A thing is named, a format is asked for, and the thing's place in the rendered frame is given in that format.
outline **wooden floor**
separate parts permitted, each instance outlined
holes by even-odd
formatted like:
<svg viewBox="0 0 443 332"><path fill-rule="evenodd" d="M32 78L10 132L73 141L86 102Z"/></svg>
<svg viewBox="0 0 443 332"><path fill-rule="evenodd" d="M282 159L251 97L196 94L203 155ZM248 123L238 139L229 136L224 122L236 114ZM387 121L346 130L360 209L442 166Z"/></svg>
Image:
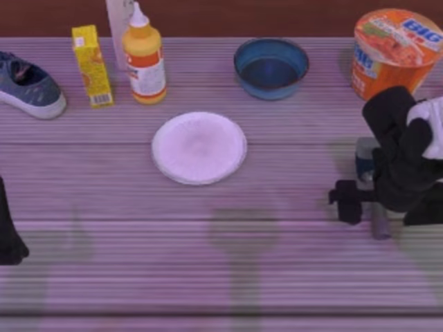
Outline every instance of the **wooden floor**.
<svg viewBox="0 0 443 332"><path fill-rule="evenodd" d="M92 110L70 39L0 39L69 99L52 122L0 106L0 174L31 251L0 269L1 332L442 330L425 316L443 305L443 226L393 221L395 239L378 242L368 222L339 223L327 205L369 135L350 88L352 39L294 39L311 69L279 102L238 87L232 57L244 40L166 39L169 94L144 107L104 39L116 106ZM417 97L442 93L438 66ZM232 118L250 147L230 178L187 187L155 168L150 141L198 110Z"/></svg>

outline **blue sneaker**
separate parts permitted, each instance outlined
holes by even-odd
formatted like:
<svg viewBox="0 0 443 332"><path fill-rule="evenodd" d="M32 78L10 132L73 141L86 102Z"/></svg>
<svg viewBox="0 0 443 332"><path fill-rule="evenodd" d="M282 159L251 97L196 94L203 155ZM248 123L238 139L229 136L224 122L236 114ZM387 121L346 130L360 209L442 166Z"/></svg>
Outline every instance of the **blue sneaker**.
<svg viewBox="0 0 443 332"><path fill-rule="evenodd" d="M5 52L0 52L0 101L42 120L56 118L66 108L63 93L47 72Z"/></svg>

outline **bowl rim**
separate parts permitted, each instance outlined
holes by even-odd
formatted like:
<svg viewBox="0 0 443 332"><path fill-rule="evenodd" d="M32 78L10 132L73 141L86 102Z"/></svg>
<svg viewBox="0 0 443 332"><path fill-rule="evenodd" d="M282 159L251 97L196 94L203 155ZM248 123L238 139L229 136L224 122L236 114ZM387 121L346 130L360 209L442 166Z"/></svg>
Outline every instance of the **bowl rim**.
<svg viewBox="0 0 443 332"><path fill-rule="evenodd" d="M252 84L248 80L245 80L242 77L242 75L240 74L240 71L239 71L239 69L237 67L237 58L238 58L239 52L241 50L243 50L244 48L246 48L248 45L254 44L254 43L258 42L258 41L259 42L265 42L265 41L280 42L282 44L286 44L286 45L292 46L294 48L297 48L298 50L301 51L301 53L303 54L303 56L306 59L306 70L305 70L305 72L300 77L297 77L296 80L294 80L294 81L292 81L292 82L290 82L288 84L279 86L278 88L269 88L267 86L262 86L262 85L259 85L259 84ZM278 90L278 89L283 89L283 88L287 88L288 86L294 85L294 84L298 83L299 81L301 81L306 76L306 74L308 74L309 69L310 69L310 61L309 61L309 57L307 56L307 52L305 51L305 49L303 47L301 47L299 44L297 44L296 42L288 40L286 38L257 37L257 38L249 39L249 40L247 40L246 42L244 42L243 44L241 44L237 48L237 50L235 51L233 60L234 60L234 69L235 69L235 72L237 73L237 76L239 78L241 78L242 80L244 80L245 82L248 82L252 86L254 86L256 88L263 89L263 90Z"/></svg>

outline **bowl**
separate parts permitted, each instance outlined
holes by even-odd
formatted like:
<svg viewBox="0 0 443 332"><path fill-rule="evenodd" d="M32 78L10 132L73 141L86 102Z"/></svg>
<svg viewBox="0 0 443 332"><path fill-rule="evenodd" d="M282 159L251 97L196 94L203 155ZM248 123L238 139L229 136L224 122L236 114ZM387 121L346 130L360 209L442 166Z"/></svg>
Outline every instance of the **bowl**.
<svg viewBox="0 0 443 332"><path fill-rule="evenodd" d="M258 38L242 44L234 55L240 85L263 100L292 95L309 70L309 59L299 45L284 39Z"/></svg>

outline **orange cup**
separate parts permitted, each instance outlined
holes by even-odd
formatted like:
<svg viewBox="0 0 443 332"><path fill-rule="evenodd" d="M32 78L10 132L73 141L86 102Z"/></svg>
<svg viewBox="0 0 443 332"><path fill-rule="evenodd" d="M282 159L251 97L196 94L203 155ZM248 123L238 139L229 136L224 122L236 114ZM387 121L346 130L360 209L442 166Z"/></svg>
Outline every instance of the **orange cup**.
<svg viewBox="0 0 443 332"><path fill-rule="evenodd" d="M414 93L443 54L440 28L407 10L370 12L354 36L352 87L364 100L398 85Z"/></svg>

